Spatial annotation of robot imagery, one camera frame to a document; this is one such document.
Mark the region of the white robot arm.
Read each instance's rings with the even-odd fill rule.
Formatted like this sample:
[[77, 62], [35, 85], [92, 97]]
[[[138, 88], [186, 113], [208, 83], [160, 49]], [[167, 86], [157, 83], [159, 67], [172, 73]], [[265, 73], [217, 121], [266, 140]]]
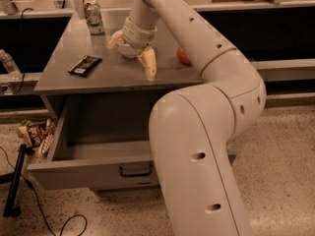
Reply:
[[151, 43], [163, 21], [202, 78], [163, 96], [149, 121], [157, 177], [175, 236], [253, 236], [226, 144], [266, 102], [263, 79], [246, 57], [184, 0], [134, 0], [120, 35], [156, 72]]

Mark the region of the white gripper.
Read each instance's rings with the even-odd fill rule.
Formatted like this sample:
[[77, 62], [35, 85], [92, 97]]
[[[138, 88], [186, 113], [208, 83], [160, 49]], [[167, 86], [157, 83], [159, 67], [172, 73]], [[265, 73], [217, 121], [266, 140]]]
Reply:
[[108, 46], [115, 48], [126, 42], [135, 49], [144, 48], [137, 58], [145, 69], [147, 79], [152, 81], [157, 75], [157, 59], [156, 53], [150, 45], [154, 42], [157, 32], [157, 28], [140, 28], [131, 21], [130, 17], [127, 17], [123, 29], [118, 30], [112, 35]]

